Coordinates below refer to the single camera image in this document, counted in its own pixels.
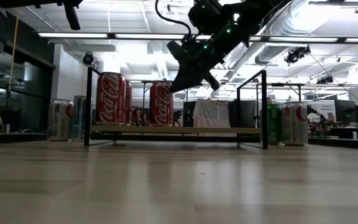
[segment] red soda can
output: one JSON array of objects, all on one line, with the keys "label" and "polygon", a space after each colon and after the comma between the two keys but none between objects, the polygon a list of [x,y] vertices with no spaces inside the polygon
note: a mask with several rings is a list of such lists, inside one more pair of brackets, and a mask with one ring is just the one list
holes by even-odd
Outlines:
[{"label": "red soda can", "polygon": [[124,125],[132,124],[132,86],[126,81],[125,102],[124,102]]},{"label": "red soda can", "polygon": [[96,124],[124,123],[126,81],[119,73],[103,72],[98,79],[96,93]]},{"label": "red soda can", "polygon": [[173,123],[173,94],[169,91],[171,82],[153,82],[150,88],[151,126],[170,126]]}]

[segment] soda can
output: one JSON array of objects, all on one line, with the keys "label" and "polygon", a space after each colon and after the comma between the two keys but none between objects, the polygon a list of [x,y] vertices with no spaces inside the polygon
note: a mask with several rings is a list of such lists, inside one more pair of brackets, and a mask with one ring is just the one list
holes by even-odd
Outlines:
[{"label": "soda can", "polygon": [[279,144],[283,141],[282,115],[279,104],[267,105],[267,141],[269,144]]},{"label": "soda can", "polygon": [[96,124],[124,124],[126,81],[119,73],[103,72],[96,93]]},{"label": "soda can", "polygon": [[171,126],[173,124],[173,94],[169,91],[171,82],[156,81],[150,87],[151,126]]},{"label": "soda can", "polygon": [[132,86],[129,81],[126,81],[123,125],[129,126],[131,124],[132,124]]},{"label": "soda can", "polygon": [[283,142],[287,146],[308,143],[308,110],[303,102],[284,103],[282,108]]},{"label": "soda can", "polygon": [[85,138],[86,96],[74,96],[73,140]]},{"label": "soda can", "polygon": [[73,102],[52,100],[49,106],[48,135],[51,141],[68,141],[73,131]]}]

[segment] yellow rope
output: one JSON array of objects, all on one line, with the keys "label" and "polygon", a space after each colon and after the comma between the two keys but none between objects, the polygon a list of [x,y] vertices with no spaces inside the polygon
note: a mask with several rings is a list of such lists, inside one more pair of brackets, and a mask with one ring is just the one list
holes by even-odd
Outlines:
[{"label": "yellow rope", "polygon": [[15,36],[13,39],[13,53],[12,53],[12,63],[11,63],[11,76],[9,77],[9,86],[8,92],[11,92],[11,82],[12,82],[12,74],[13,74],[13,65],[15,60],[15,51],[16,51],[16,37],[17,37],[17,26],[19,25],[19,11],[16,11],[16,26],[15,26]]}]

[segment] coca-cola can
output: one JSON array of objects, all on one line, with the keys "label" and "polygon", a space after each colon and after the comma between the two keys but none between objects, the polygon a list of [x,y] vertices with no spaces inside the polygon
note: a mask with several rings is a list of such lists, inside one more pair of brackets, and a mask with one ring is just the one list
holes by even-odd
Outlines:
[{"label": "coca-cola can", "polygon": [[72,138],[73,102],[52,100],[49,106],[48,135],[51,141],[67,141]]},{"label": "coca-cola can", "polygon": [[308,109],[303,102],[288,102],[282,107],[283,142],[287,146],[308,143]]},{"label": "coca-cola can", "polygon": [[150,116],[151,126],[170,126],[173,124],[173,94],[169,91],[171,82],[153,82],[150,88]]},{"label": "coca-cola can", "polygon": [[126,81],[123,125],[129,126],[131,124],[132,124],[132,86],[129,81]]},{"label": "coca-cola can", "polygon": [[96,93],[96,124],[124,124],[126,81],[119,73],[103,72]]}]

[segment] black cable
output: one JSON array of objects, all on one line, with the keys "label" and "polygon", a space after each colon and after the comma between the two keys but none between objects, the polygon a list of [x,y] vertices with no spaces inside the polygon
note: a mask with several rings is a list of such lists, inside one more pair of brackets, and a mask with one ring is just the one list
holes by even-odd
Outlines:
[{"label": "black cable", "polygon": [[154,4],[155,12],[157,13],[157,15],[158,15],[161,19],[163,19],[163,20],[165,20],[165,21],[173,22],[173,23],[181,24],[181,25],[185,26],[185,27],[188,29],[188,32],[189,32],[189,33],[187,34],[187,39],[190,40],[190,39],[191,39],[191,29],[190,29],[190,26],[187,25],[185,22],[176,21],[176,20],[174,20],[174,19],[169,19],[169,18],[166,18],[166,17],[164,17],[163,15],[161,15],[161,13],[158,11],[158,1],[159,1],[159,0],[155,0],[155,4]]},{"label": "black cable", "polygon": [[[310,56],[313,57],[313,59],[320,65],[320,67],[323,68],[324,71],[325,71],[329,76],[331,76],[331,77],[333,78],[333,80],[335,80],[335,82],[337,82],[338,84],[341,84],[340,82],[338,82],[338,81],[320,64],[320,62],[317,61],[317,59],[316,59],[311,53],[310,53]],[[357,98],[355,95],[353,95],[347,88],[345,88],[344,86],[342,86],[342,87],[343,87],[343,89],[345,89],[345,90],[348,92],[348,94],[352,95],[355,99],[358,100],[358,98]]]},{"label": "black cable", "polygon": [[279,4],[277,4],[275,7],[273,7],[272,10],[270,10],[266,16],[262,19],[262,23],[260,27],[263,27],[264,25],[266,25],[270,19],[273,17],[273,15],[280,10],[284,5],[288,4],[290,1],[289,0],[283,0],[282,2],[280,2]]}]

